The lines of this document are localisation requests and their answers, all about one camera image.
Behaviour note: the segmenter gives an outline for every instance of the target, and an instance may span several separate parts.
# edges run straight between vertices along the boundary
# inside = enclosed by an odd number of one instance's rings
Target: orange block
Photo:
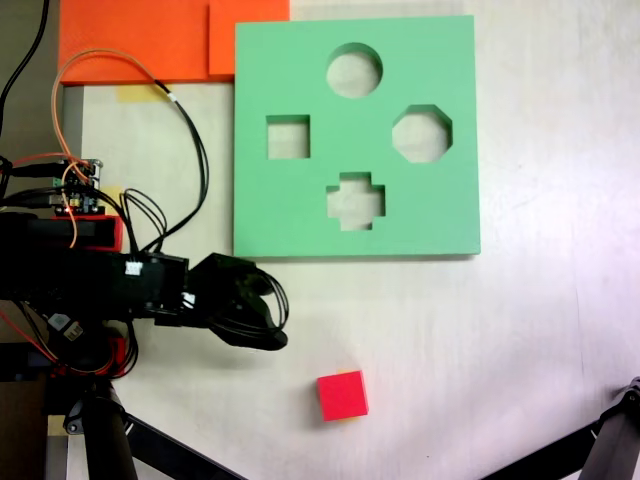
[[[286,22],[289,0],[211,0],[209,76],[233,81],[236,71],[236,23]]]
[[[209,0],[61,0],[58,66],[89,48],[115,48],[169,83],[208,79]],[[149,83],[125,60],[79,61],[65,85]]]

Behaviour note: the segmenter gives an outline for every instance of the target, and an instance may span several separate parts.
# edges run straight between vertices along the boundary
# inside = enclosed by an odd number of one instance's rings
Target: white table
[[[140,321],[140,362],[116,383],[131,413],[251,480],[473,479],[593,420],[640,373],[640,4],[292,1],[294,20],[434,14],[476,16],[482,254],[262,264],[289,295],[290,345]],[[85,89],[81,153],[175,221],[196,198],[188,132],[115,91]],[[233,88],[175,91],[212,184],[165,250],[195,264],[231,252]],[[370,413],[323,424],[314,381],[350,369]]]

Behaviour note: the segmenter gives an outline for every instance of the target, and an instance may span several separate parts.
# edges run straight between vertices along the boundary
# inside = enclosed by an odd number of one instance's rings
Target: black tripod leg
[[[561,480],[582,468],[595,442],[593,422],[483,480]]]
[[[246,480],[134,416],[128,423],[133,456],[174,480]]]
[[[640,453],[640,428],[636,417],[635,412],[621,409],[604,422],[580,480],[633,478]]]
[[[96,398],[87,401],[82,410],[91,480],[138,480],[118,407],[112,401]]]

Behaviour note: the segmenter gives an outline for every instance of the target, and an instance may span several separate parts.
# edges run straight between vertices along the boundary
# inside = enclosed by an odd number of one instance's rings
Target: circuit board
[[[103,164],[97,159],[89,159],[87,162],[89,162],[89,165],[78,165],[78,168],[82,174],[89,179],[89,185],[99,190],[100,171]],[[73,169],[69,171],[65,180],[67,185],[85,185]],[[62,176],[53,178],[53,186],[62,186]],[[54,207],[56,216],[69,216],[70,212],[75,216],[105,214],[105,207],[100,204],[100,200],[84,195],[83,193],[69,193],[67,195],[67,201],[69,203],[68,207],[65,205],[62,195],[51,196],[51,205]]]

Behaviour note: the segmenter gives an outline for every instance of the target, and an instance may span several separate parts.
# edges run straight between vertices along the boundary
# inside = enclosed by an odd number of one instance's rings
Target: green shape sorter board
[[[480,252],[473,17],[239,24],[236,42],[235,255]],[[327,82],[330,62],[354,47],[382,70],[362,98]],[[393,146],[394,125],[416,111],[450,125],[436,162]],[[270,119],[308,123],[308,158],[269,158]],[[328,216],[327,192],[349,175],[384,189],[368,230]]]

